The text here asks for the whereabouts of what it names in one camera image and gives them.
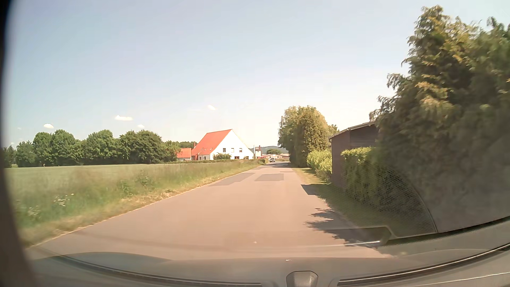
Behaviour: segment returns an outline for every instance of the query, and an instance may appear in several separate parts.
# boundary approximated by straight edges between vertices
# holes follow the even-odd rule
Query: windshield
[[[510,3],[440,4],[13,3],[25,254],[408,259],[379,274],[510,243]]]

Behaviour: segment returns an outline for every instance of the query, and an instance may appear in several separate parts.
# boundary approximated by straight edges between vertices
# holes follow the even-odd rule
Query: distant building
[[[191,148],[182,148],[177,154],[177,161],[191,160]]]
[[[260,146],[255,147],[254,157],[255,158],[260,158],[261,156],[262,156],[262,148]]]
[[[379,134],[379,129],[375,126],[375,122],[367,122],[361,125],[353,126],[340,131],[331,137],[331,160],[332,160],[332,176],[331,181],[336,186],[343,186],[343,171],[345,158],[341,153],[345,150],[371,147]]]
[[[274,159],[286,158],[286,159],[288,159],[289,154],[265,154],[265,155],[262,155],[261,158],[274,158]]]
[[[192,160],[211,160],[218,153],[231,155],[231,159],[253,159],[253,152],[232,129],[210,132],[191,151]]]

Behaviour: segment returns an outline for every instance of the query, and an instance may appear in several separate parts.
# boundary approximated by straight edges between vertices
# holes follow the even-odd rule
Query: dotted pattern
[[[397,237],[436,232],[430,213],[403,176],[376,163],[366,163],[364,169],[365,172],[346,170],[346,178],[350,180],[343,181],[345,194],[376,214],[374,220],[365,218],[364,224],[383,223]]]

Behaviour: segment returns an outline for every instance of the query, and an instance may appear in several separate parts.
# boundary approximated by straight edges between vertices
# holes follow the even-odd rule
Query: grass field
[[[124,164],[6,169],[20,235],[31,245],[260,164]]]

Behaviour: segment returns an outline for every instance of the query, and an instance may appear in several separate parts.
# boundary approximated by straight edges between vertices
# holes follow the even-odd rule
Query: wooden shed
[[[374,145],[378,134],[379,129],[375,126],[375,122],[367,122],[347,128],[329,138],[332,156],[331,181],[336,186],[343,186],[344,157],[341,153],[345,150]]]

